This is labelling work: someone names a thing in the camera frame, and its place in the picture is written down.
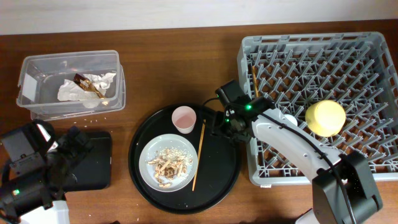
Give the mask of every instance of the gray dish rack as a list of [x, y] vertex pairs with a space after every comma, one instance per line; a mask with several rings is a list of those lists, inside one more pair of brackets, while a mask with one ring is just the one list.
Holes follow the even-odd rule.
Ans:
[[[298, 126], [324, 144], [368, 158], [376, 181], [398, 179], [398, 77], [384, 36], [378, 32], [266, 35], [245, 37], [238, 54], [239, 84], [255, 97], [276, 102]], [[330, 138], [313, 134], [306, 109], [335, 100], [346, 111], [346, 123]], [[266, 142], [247, 144], [254, 185], [309, 184], [301, 172]]]

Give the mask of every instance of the black tray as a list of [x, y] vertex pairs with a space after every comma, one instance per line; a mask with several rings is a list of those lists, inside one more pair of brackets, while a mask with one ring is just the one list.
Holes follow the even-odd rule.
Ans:
[[[179, 106], [189, 106], [197, 113], [195, 127], [190, 134], [181, 134], [172, 123], [172, 113]], [[176, 192], [158, 192], [149, 187], [139, 173], [139, 157], [145, 145], [162, 134], [178, 134], [188, 139], [198, 151], [202, 123], [199, 117], [200, 106], [194, 104], [173, 105], [161, 109], [147, 118], [135, 133], [129, 151], [131, 179], [141, 195], [153, 206], [166, 212], [177, 214], [197, 213], [211, 208], [220, 202], [232, 189], [241, 168], [238, 147], [226, 138], [210, 136], [205, 129], [195, 191], [191, 181]], [[203, 119], [211, 120], [214, 111], [203, 110]]]

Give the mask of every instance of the chopstick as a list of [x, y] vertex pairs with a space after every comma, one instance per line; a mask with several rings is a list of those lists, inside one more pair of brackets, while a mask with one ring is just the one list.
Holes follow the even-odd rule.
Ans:
[[257, 97], [259, 97], [259, 90], [257, 88], [256, 66], [253, 65], [251, 70], [253, 73], [254, 94], [256, 95], [256, 98], [257, 98]]
[[196, 173], [195, 173], [195, 177], [193, 178], [192, 191], [195, 190], [195, 184], [196, 184], [196, 182], [197, 182], [197, 175], [198, 175], [198, 169], [199, 169], [199, 161], [200, 161], [201, 146], [202, 146], [202, 143], [203, 143], [203, 137], [204, 137], [204, 135], [205, 135], [205, 123], [206, 123], [206, 120], [204, 119], [203, 122], [204, 122], [204, 123], [202, 124], [202, 127], [201, 127], [200, 142], [199, 142], [199, 151], [198, 151], [198, 168], [197, 168], [197, 171], [196, 171]]

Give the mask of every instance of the clear plastic container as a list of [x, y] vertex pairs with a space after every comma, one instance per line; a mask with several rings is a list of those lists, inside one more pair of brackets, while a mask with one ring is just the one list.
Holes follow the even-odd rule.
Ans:
[[76, 118], [80, 116], [87, 116], [92, 114], [100, 114], [100, 113], [109, 113], [114, 111], [123, 110], [126, 105], [126, 81], [124, 80], [123, 68], [121, 66], [121, 91], [119, 91], [118, 98], [121, 99], [121, 104], [115, 105], [113, 108], [107, 108], [105, 110], [89, 110], [83, 112], [76, 113], [59, 113], [59, 114], [36, 114], [34, 112], [30, 112], [30, 118], [33, 119], [42, 119], [44, 121], [53, 121], [58, 119], [66, 119], [66, 118]]
[[[106, 90], [105, 99], [58, 100], [58, 90], [65, 79], [73, 80], [76, 73], [101, 75], [108, 72], [116, 75]], [[126, 94], [123, 85], [123, 69], [119, 54], [114, 50], [30, 56], [22, 64], [17, 105], [31, 110], [35, 117], [120, 110]]]

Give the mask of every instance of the paper cup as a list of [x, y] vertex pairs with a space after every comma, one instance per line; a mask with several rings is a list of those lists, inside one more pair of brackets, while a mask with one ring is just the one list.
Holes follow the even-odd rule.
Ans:
[[188, 134], [193, 130], [195, 122], [197, 121], [197, 114], [189, 106], [180, 106], [174, 110], [172, 121], [179, 132]]

